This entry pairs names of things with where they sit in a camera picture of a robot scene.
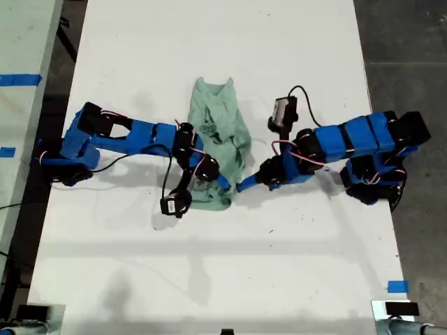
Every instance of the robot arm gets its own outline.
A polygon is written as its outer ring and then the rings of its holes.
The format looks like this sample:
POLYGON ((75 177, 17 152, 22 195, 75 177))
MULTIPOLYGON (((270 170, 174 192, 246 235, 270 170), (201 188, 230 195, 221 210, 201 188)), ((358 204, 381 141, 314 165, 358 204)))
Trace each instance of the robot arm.
POLYGON ((242 192, 256 184, 270 190, 284 184, 305 182, 326 163, 347 158, 341 171, 346 192, 366 204, 402 194, 406 172, 403 159, 430 138, 419 112, 398 119, 394 112, 357 117, 337 126, 303 129, 288 141, 298 119, 296 98, 277 99, 268 128, 279 133, 281 153, 267 159, 260 170, 237 185, 242 192))
POLYGON ((188 123, 179 124, 178 128, 171 124, 151 124, 86 103, 76 113, 64 139, 42 142, 40 148, 39 161, 45 174, 52 181, 60 181, 67 186, 105 169, 94 170, 100 158, 98 148, 126 156, 149 154, 170 160, 174 157, 184 173, 179 185, 168 196, 164 195, 163 185, 160 205, 166 215, 182 217, 187 212, 192 197, 186 188, 193 176, 216 181, 224 190, 230 188, 226 178, 219 173, 219 164, 203 151, 202 140, 188 123), (111 137, 115 124, 127 128, 129 134, 111 137))

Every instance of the white table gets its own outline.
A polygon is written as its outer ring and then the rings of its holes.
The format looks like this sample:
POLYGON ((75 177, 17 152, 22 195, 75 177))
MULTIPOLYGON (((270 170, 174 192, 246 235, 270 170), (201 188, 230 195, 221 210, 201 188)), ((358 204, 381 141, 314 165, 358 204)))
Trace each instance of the white table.
MULTIPOLYGON (((294 84, 322 124, 370 112, 351 0, 90 0, 65 126, 85 101, 185 120, 200 76, 235 81, 247 175, 272 155, 267 118, 294 84)), ((294 132, 313 126, 304 101, 294 132)), ((53 188, 29 302, 65 304, 63 334, 375 334, 370 300, 406 297, 386 292, 402 280, 387 203, 328 195, 321 173, 177 223, 159 210, 166 164, 135 156, 53 188)))
MULTIPOLYGON (((0 87, 0 147, 16 148, 14 158, 0 158, 0 207, 22 200, 62 2, 0 1, 0 75, 43 77, 37 87, 0 87)), ((18 214, 19 207, 0 211, 3 252, 8 252, 18 214)), ((5 263, 0 256, 0 275, 5 263)))

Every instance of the green cloth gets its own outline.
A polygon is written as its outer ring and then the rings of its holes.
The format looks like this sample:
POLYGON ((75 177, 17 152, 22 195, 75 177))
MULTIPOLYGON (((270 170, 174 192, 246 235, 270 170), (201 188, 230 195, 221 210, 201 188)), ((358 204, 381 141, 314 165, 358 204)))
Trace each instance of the green cloth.
POLYGON ((231 205, 236 194, 236 183, 250 153, 251 137, 237 106, 233 79, 224 85, 208 84, 198 78, 194 85, 188 122, 200 135, 204 151, 219 163, 220 173, 231 185, 229 191, 211 183, 193 178, 189 190, 192 208, 222 210, 231 205))

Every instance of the blue painter's tape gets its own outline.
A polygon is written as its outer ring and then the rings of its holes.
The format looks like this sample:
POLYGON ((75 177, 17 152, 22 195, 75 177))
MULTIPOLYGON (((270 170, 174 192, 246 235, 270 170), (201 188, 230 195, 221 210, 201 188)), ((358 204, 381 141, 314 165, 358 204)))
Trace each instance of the blue painter's tape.
POLYGON ((408 293, 408 281, 388 281, 388 293, 408 293))
POLYGON ((217 178, 217 183, 218 185, 224 190, 224 191, 228 191, 231 188, 230 183, 228 183, 228 180, 222 175, 220 174, 219 177, 217 178))
POLYGON ((0 74, 0 86, 38 86, 42 80, 41 75, 31 74, 0 74))
POLYGON ((0 158, 12 158, 15 155, 15 148, 0 147, 0 158))
POLYGON ((258 182, 256 181, 256 176, 253 174, 242 180, 236 187, 238 192, 242 192, 255 185, 258 185, 258 182))

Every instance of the concrete floor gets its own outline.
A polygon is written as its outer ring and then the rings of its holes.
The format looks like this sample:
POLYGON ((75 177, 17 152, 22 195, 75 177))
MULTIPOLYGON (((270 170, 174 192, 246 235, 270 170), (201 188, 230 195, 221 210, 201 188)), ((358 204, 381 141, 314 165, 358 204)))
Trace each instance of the concrete floor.
MULTIPOLYGON (((409 180, 393 221, 409 296, 419 303, 421 320, 447 325, 447 224, 442 219, 447 217, 443 197, 447 194, 447 137, 442 135, 447 134, 447 1, 354 3, 373 111, 402 114, 419 110, 432 133, 432 139, 405 161, 409 180)), ((76 47, 85 8, 86 1, 66 0, 64 6, 63 16, 71 24, 66 31, 76 47)), ((46 87, 49 98, 43 108, 43 128, 63 123, 73 69, 73 62, 57 40, 46 87)), ((41 210, 42 222, 44 217, 45 209, 41 210)), ((42 223, 30 225, 30 219, 21 213, 23 224, 18 223, 16 230, 23 225, 29 236, 30 226, 35 226, 39 237, 42 223)), ((24 244, 22 238, 13 241, 15 253, 21 254, 16 257, 33 262, 38 239, 34 243, 26 241, 26 248, 24 244)))

